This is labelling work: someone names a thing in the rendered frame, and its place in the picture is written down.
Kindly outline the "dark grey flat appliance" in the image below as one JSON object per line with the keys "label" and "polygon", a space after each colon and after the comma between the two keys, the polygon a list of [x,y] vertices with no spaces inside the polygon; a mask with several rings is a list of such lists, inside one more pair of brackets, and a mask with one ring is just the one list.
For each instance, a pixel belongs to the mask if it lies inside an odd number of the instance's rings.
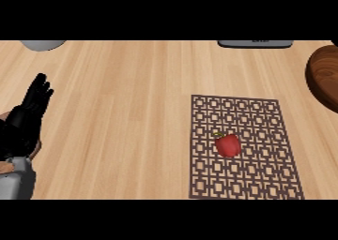
{"label": "dark grey flat appliance", "polygon": [[221,40],[218,44],[238,49],[284,49],[293,46],[293,40]]}

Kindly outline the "dark wooden bowl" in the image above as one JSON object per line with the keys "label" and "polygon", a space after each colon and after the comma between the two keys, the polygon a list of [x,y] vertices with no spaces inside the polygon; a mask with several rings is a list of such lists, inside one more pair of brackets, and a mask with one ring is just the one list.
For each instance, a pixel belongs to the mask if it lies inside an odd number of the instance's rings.
{"label": "dark wooden bowl", "polygon": [[325,105],[338,113],[338,47],[327,45],[311,55],[305,68],[309,91]]}

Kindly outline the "pale grey rounded object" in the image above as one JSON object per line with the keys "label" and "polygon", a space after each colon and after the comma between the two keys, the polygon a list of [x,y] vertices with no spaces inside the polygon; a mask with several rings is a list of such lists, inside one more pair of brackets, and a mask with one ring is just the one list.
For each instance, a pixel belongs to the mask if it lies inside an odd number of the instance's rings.
{"label": "pale grey rounded object", "polygon": [[21,43],[31,51],[45,52],[58,48],[65,40],[23,40]]}

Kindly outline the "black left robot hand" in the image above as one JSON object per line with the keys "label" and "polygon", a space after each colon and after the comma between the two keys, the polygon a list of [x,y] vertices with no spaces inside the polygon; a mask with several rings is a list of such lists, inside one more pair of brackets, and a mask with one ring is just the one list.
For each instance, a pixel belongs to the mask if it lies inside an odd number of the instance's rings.
{"label": "black left robot hand", "polygon": [[12,108],[8,118],[0,119],[0,161],[27,157],[36,149],[42,118],[55,92],[46,79],[46,74],[39,73],[23,103]]}

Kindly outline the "brown patterned placemat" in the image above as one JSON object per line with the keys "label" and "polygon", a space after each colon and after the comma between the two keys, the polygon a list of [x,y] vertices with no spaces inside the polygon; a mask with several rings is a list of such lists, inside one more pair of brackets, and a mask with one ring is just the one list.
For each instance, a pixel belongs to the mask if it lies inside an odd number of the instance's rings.
{"label": "brown patterned placemat", "polygon": [[[218,153],[216,132],[238,136],[238,156]],[[192,96],[190,196],[228,200],[305,198],[275,99]]]}

